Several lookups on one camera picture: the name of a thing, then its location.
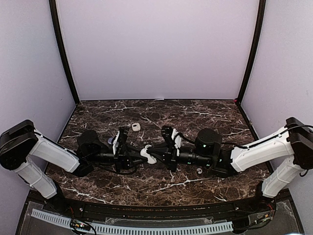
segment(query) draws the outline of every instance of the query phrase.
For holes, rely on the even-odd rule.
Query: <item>white grille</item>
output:
[[[37,209],[33,209],[31,216],[70,229],[70,218]],[[91,225],[99,235],[208,235],[233,231],[232,222],[181,228],[132,228],[98,223],[91,223]]]

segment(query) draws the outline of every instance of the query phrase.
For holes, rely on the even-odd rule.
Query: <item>black pole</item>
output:
[[[49,4],[50,4],[50,11],[51,11],[51,17],[52,17],[52,23],[53,23],[55,38],[57,40],[57,44],[58,44],[59,53],[60,53],[60,57],[62,60],[64,72],[65,72],[65,75],[67,77],[67,82],[68,82],[70,91],[72,93],[73,99],[77,105],[79,103],[79,97],[78,97],[77,90],[75,88],[72,74],[71,74],[70,69],[69,69],[67,54],[65,52],[65,47],[64,47],[64,43],[63,43],[63,39],[62,39],[62,34],[61,34],[61,28],[60,28],[60,22],[59,22],[56,2],[55,2],[55,0],[49,0]]]
[[[246,71],[244,74],[243,82],[242,82],[241,87],[240,87],[238,98],[236,98],[237,102],[239,102],[240,104],[243,101],[243,98],[244,98],[244,95],[246,92],[246,87],[248,86],[248,82],[249,82],[249,78],[251,75],[256,51],[258,48],[260,35],[261,35],[261,29],[262,29],[262,23],[263,23],[263,17],[264,17],[264,12],[265,12],[265,5],[266,5],[266,0],[260,0],[258,16],[256,19],[256,25],[255,25],[255,29],[254,29],[254,35],[253,35],[253,40],[252,40],[252,45],[251,45],[251,50],[250,50],[250,55],[249,55],[248,63],[246,65]]]

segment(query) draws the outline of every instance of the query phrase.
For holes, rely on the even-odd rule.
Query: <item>black bar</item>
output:
[[[61,34],[61,28],[60,28],[60,22],[59,22],[56,2],[55,2],[55,0],[49,0],[49,4],[50,4],[50,11],[51,11],[51,17],[52,17],[52,23],[53,23],[55,38],[57,40],[57,44],[58,44],[59,53],[60,53],[60,57],[62,60],[64,72],[65,72],[65,75],[67,77],[67,82],[68,82],[70,91],[72,93],[73,99],[75,101],[75,104],[77,105],[80,102],[80,100],[78,97],[77,90],[75,88],[72,74],[71,74],[70,69],[69,69],[67,54],[65,52],[65,47],[64,47],[64,43],[63,43],[63,39],[62,39],[62,34]]]
[[[255,29],[254,29],[254,35],[253,35],[253,40],[252,40],[252,45],[251,45],[251,50],[250,50],[250,55],[249,55],[248,63],[246,65],[246,71],[244,74],[243,82],[241,84],[238,97],[236,98],[236,100],[239,103],[241,103],[243,101],[243,98],[244,98],[244,95],[246,92],[246,87],[248,86],[248,82],[250,79],[256,51],[257,51],[259,40],[260,40],[263,17],[264,17],[264,12],[265,12],[265,5],[266,5],[266,0],[260,0],[258,16],[256,19],[256,25],[255,25]]]
[[[235,104],[237,105],[238,109],[239,109],[239,112],[241,113],[241,115],[243,116],[253,138],[255,141],[257,141],[259,139],[258,135],[256,134],[255,130],[254,130],[254,127],[252,126],[252,123],[251,121],[248,119],[244,109],[241,107],[241,104],[240,102],[236,101]],[[272,174],[274,172],[274,169],[272,167],[272,165],[270,164],[269,161],[267,161],[266,163],[266,166],[268,167],[268,171],[270,172],[270,174]]]

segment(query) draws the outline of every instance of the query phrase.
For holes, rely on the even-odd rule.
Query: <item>dark marble surface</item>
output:
[[[128,142],[143,148],[162,141],[163,125],[170,125],[194,140],[199,130],[209,127],[224,141],[246,144],[252,135],[232,101],[221,100],[122,100],[84,101],[74,112],[60,140],[77,149],[76,138],[85,130],[97,131],[99,139],[116,135],[119,126],[139,122],[141,131],[130,130]],[[162,163],[143,164],[132,176],[121,176],[98,168],[77,178],[50,164],[47,175],[56,180],[67,198],[132,206],[178,206],[217,203],[252,197],[260,180],[269,176],[265,164],[251,167],[226,179],[212,176],[197,166],[178,165],[171,173]]]

